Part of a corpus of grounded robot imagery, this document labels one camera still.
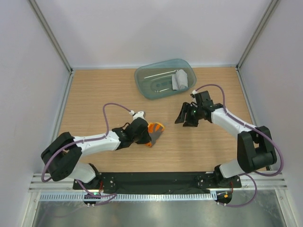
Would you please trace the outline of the orange grey towel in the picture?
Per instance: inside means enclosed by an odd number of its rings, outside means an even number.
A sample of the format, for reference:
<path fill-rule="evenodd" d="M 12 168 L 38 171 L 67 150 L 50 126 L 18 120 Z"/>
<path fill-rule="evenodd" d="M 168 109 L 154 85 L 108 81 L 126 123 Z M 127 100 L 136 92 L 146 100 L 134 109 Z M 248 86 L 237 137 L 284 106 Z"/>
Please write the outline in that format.
<path fill-rule="evenodd" d="M 164 125 L 159 122 L 149 123 L 148 134 L 149 134 L 151 140 L 148 143 L 146 143 L 146 146 L 148 146 L 150 148 L 152 146 L 154 146 L 155 143 L 157 142 L 157 140 L 160 138 L 160 136 L 164 132 L 164 130 L 165 130 Z"/>

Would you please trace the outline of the grey panda towel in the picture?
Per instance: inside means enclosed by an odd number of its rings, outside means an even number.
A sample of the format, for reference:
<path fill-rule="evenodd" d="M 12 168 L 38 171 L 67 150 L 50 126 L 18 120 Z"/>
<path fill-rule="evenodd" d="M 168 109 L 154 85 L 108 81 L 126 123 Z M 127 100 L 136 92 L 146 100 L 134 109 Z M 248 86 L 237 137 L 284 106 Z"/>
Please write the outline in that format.
<path fill-rule="evenodd" d="M 171 77 L 172 89 L 182 90 L 188 87 L 187 73 L 184 70 L 177 70 Z"/>

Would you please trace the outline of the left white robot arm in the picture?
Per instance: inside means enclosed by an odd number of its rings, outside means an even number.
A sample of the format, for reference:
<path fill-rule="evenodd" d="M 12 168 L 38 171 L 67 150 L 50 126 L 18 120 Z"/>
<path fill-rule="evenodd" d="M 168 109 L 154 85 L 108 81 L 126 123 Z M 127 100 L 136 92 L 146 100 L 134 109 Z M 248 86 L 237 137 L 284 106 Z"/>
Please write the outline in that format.
<path fill-rule="evenodd" d="M 150 142 L 145 112 L 136 112 L 132 117 L 126 128 L 113 128 L 103 134 L 73 137 L 69 132 L 62 133 L 41 154 L 50 179 L 58 182 L 69 177 L 89 189 L 96 189 L 102 181 L 101 173 L 93 164 L 80 162 L 80 158 Z"/>

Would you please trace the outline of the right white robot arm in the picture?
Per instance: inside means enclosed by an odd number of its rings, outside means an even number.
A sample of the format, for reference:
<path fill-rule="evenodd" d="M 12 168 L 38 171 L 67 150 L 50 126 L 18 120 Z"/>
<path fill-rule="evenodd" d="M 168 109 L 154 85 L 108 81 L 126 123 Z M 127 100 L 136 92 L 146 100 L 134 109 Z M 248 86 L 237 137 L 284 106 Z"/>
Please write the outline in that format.
<path fill-rule="evenodd" d="M 196 127 L 199 120 L 206 120 L 222 127 L 237 141 L 236 159 L 214 168 L 215 185 L 225 187 L 241 174 L 249 174 L 277 162 L 269 128 L 242 121 L 228 111 L 225 105 L 215 104 L 208 91 L 194 92 L 191 97 L 191 103 L 182 104 L 176 124 Z"/>

